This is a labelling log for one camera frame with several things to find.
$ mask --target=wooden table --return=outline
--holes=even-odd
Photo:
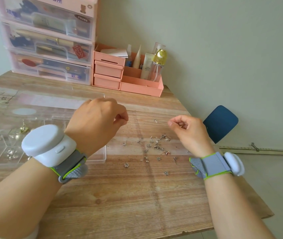
[[[40,223],[38,238],[168,238],[213,229],[204,183],[166,124],[188,114],[167,87],[158,98],[7,72],[0,76],[2,97],[7,97],[0,97],[0,123],[11,119],[3,116],[4,109],[24,83],[102,92],[125,105],[129,114],[128,124],[108,144],[106,163],[90,166],[87,176],[60,189]],[[160,141],[171,155],[150,148],[146,162],[137,140],[143,137],[147,144],[151,136],[162,134],[172,138]],[[12,171],[0,169],[0,181]],[[261,218],[273,215],[243,177],[236,181]]]

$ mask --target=clear plastic tray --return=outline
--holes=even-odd
[[[90,85],[91,68],[22,52],[9,51],[12,71],[52,80]]]
[[[10,100],[5,115],[16,116],[14,120],[19,126],[24,122],[29,130],[45,124],[55,124],[64,130],[82,102],[102,97],[102,93],[70,88],[24,85]],[[27,132],[21,133],[19,126],[16,123],[6,124],[5,127],[9,128],[0,129],[0,167],[16,167],[28,160],[28,156],[21,149]],[[90,156],[86,163],[98,164],[105,161],[106,146]]]
[[[0,0],[0,12],[22,24],[86,40],[92,40],[95,29],[93,18],[37,0]]]
[[[92,44],[27,30],[21,24],[0,23],[4,45],[10,50],[91,66]]]

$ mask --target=device button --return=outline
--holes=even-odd
[[[61,151],[63,151],[64,150],[64,148],[65,148],[65,146],[59,146],[58,148],[56,148],[56,151],[55,151],[55,153],[60,153]]]

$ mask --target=wrist-worn device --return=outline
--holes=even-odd
[[[58,126],[49,124],[32,130],[22,141],[22,149],[46,167],[61,183],[87,174],[86,155],[76,150],[76,142]]]
[[[189,158],[189,161],[195,174],[203,179],[226,173],[237,176],[244,174],[244,165],[240,158],[229,152],[226,152],[224,157],[216,152],[203,158]]]

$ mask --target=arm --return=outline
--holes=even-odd
[[[127,121],[126,108],[114,99],[88,100],[75,111],[65,134],[90,156]],[[34,158],[0,182],[0,238],[30,235],[61,186],[57,175]]]
[[[198,118],[180,115],[168,121],[181,143],[196,157],[213,154],[205,125]],[[212,222],[219,239],[273,239],[274,236],[251,208],[231,174],[205,180]]]

